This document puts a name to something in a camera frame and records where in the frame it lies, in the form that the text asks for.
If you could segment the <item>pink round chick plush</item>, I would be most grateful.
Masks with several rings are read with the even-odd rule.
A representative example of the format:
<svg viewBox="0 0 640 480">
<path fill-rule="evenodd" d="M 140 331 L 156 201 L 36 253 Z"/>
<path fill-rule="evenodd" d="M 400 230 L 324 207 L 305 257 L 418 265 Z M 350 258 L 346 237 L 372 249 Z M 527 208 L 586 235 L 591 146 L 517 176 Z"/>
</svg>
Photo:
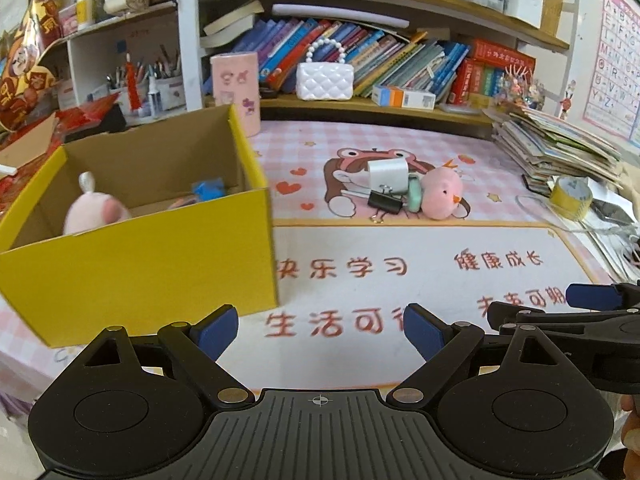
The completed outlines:
<svg viewBox="0 0 640 480">
<path fill-rule="evenodd" d="M 426 218 L 445 220 L 460 204 L 463 183 L 459 175 L 450 168 L 439 167 L 421 178 L 421 210 Z"/>
</svg>

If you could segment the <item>black binder clip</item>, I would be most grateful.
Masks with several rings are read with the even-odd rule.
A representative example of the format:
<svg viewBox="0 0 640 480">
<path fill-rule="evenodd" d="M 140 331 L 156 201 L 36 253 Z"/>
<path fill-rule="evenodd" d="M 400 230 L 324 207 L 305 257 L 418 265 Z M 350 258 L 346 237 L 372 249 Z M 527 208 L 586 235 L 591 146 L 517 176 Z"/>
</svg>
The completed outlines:
<svg viewBox="0 0 640 480">
<path fill-rule="evenodd" d="M 386 214 L 399 214 L 404 203 L 400 196 L 392 193 L 393 189 L 382 184 L 375 191 L 371 190 L 368 198 L 368 206 L 375 210 L 370 220 L 374 223 L 382 223 Z"/>
</svg>

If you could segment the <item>blue packet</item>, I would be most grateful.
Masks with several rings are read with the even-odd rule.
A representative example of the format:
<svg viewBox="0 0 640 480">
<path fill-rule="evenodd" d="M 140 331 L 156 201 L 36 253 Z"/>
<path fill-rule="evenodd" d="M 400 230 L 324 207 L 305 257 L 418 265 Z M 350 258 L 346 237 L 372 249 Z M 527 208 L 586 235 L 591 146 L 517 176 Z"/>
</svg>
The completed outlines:
<svg viewBox="0 0 640 480">
<path fill-rule="evenodd" d="M 192 184 L 192 194 L 198 202 L 208 202 L 227 195 L 221 178 L 198 181 Z"/>
</svg>

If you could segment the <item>stack of magazines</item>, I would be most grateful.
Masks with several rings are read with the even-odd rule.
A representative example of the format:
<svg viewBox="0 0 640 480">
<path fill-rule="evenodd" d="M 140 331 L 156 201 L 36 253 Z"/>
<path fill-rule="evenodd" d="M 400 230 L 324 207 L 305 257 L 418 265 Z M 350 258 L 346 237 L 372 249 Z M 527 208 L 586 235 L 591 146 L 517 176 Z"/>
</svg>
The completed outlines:
<svg viewBox="0 0 640 480">
<path fill-rule="evenodd" d="M 622 188 L 623 165 L 615 145 L 563 119 L 513 107 L 492 121 L 492 138 L 520 168 L 526 188 L 547 196 L 558 177 L 590 178 Z"/>
</svg>

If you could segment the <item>white charger block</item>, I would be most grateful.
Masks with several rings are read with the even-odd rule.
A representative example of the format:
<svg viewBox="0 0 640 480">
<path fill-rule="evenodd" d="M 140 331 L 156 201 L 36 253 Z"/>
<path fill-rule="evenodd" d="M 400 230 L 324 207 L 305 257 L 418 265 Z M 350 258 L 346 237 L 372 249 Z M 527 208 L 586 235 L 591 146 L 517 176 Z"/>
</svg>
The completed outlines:
<svg viewBox="0 0 640 480">
<path fill-rule="evenodd" d="M 404 158 L 368 161 L 369 188 L 385 194 L 405 194 L 409 187 L 409 166 Z"/>
</svg>

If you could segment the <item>pink pig plush toy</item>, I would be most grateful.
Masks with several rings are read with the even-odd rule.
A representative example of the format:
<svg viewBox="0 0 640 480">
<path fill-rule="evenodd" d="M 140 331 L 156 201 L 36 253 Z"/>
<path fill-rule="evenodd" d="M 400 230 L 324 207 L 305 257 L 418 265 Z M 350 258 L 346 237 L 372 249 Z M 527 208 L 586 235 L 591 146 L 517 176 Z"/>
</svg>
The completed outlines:
<svg viewBox="0 0 640 480">
<path fill-rule="evenodd" d="M 129 210 L 117 198 L 96 190 L 96 179 L 90 171 L 78 177 L 78 184 L 81 194 L 67 211 L 64 235 L 87 232 L 131 219 Z"/>
</svg>

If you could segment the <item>yellow tape roll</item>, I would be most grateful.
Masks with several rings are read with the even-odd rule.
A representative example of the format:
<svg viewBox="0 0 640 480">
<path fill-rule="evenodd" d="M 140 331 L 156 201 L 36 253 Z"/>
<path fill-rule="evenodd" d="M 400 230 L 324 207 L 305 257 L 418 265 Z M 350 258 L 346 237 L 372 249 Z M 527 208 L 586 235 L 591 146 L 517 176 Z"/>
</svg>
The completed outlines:
<svg viewBox="0 0 640 480">
<path fill-rule="evenodd" d="M 555 179 L 549 200 L 562 217 L 580 221 L 585 218 L 593 195 L 586 179 L 562 176 Z"/>
</svg>

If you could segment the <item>wooden bookshelf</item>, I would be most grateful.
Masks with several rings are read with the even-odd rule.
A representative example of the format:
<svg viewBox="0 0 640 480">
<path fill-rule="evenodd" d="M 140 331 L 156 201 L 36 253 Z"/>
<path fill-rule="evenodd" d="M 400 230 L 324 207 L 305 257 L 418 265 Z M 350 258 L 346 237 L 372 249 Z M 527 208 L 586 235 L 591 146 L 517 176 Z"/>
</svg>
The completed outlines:
<svg viewBox="0 0 640 480">
<path fill-rule="evenodd" d="M 529 44 L 556 53 L 570 46 L 544 28 L 509 15 L 505 6 L 474 0 L 178 0 L 186 108 L 215 105 L 210 58 L 256 52 L 260 116 L 265 120 L 360 122 L 409 127 L 441 126 L 488 133 L 476 110 L 446 110 L 455 84 L 472 84 L 467 62 L 521 68 L 541 65 L 521 50 Z M 319 38 L 339 41 L 354 66 L 348 101 L 302 101 L 297 65 Z M 377 106 L 375 86 L 428 91 L 434 110 Z"/>
</svg>

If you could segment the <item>orange white small box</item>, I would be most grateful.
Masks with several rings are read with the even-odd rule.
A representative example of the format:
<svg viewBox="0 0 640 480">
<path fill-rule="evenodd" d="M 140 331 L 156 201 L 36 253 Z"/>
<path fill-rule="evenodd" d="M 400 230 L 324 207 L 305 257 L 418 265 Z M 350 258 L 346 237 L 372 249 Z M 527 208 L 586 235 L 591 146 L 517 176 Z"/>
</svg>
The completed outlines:
<svg viewBox="0 0 640 480">
<path fill-rule="evenodd" d="M 371 101 L 382 107 L 434 110 L 436 96 L 428 91 L 375 86 L 372 90 Z"/>
</svg>

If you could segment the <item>yellow cardboard box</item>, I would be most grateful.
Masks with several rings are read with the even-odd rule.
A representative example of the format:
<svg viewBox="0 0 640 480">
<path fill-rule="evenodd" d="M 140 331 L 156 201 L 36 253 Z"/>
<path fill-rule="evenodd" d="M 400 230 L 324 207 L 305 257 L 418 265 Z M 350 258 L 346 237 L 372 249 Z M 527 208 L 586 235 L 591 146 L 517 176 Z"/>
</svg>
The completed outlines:
<svg viewBox="0 0 640 480">
<path fill-rule="evenodd" d="M 131 219 L 64 235 L 85 171 Z M 198 202 L 192 184 L 216 178 L 227 195 Z M 234 107 L 60 146 L 2 217 L 1 293 L 52 348 L 274 308 L 270 189 Z"/>
</svg>

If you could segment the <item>white quilted pearl purse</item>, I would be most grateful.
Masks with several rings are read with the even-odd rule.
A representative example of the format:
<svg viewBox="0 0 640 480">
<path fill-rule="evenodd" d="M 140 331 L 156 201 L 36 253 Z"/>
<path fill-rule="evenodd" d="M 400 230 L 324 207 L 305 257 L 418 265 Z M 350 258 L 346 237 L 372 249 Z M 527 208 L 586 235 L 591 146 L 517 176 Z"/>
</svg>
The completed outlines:
<svg viewBox="0 0 640 480">
<path fill-rule="evenodd" d="M 323 46 L 338 53 L 336 62 L 314 62 L 314 54 Z M 302 101 L 348 101 L 354 93 L 354 66 L 346 62 L 343 45 L 330 38 L 319 38 L 308 48 L 297 65 L 296 96 Z"/>
</svg>

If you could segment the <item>alphabet wall poster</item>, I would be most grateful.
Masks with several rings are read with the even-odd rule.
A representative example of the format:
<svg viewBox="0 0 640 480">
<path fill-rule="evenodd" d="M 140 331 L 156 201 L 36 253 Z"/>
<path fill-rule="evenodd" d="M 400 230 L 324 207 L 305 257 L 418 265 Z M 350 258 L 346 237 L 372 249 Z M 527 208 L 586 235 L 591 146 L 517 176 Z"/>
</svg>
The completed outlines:
<svg viewBox="0 0 640 480">
<path fill-rule="evenodd" d="M 602 0 L 593 73 L 582 117 L 639 145 L 639 13 L 625 0 Z"/>
</svg>

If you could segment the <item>pink cylindrical cup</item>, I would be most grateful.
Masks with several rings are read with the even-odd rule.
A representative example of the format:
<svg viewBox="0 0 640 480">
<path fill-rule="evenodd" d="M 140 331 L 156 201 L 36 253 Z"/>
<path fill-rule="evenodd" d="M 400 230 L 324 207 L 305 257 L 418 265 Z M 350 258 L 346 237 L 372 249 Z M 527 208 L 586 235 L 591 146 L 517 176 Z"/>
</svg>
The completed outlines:
<svg viewBox="0 0 640 480">
<path fill-rule="evenodd" d="M 257 53 L 216 54 L 210 68 L 215 105 L 232 105 L 245 135 L 256 136 L 262 126 Z"/>
</svg>

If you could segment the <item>red gold fortune god decoration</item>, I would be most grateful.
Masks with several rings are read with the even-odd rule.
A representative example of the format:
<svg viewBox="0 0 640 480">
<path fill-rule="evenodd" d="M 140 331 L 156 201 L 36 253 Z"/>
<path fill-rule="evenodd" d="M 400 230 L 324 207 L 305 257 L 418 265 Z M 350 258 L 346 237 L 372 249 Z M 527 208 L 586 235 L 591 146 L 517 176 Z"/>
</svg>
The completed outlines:
<svg viewBox="0 0 640 480">
<path fill-rule="evenodd" d="M 41 60 L 62 37 L 58 0 L 29 0 L 11 40 L 1 75 L 1 127 L 4 130 L 21 128 L 40 96 L 54 83 L 54 76 Z"/>
</svg>

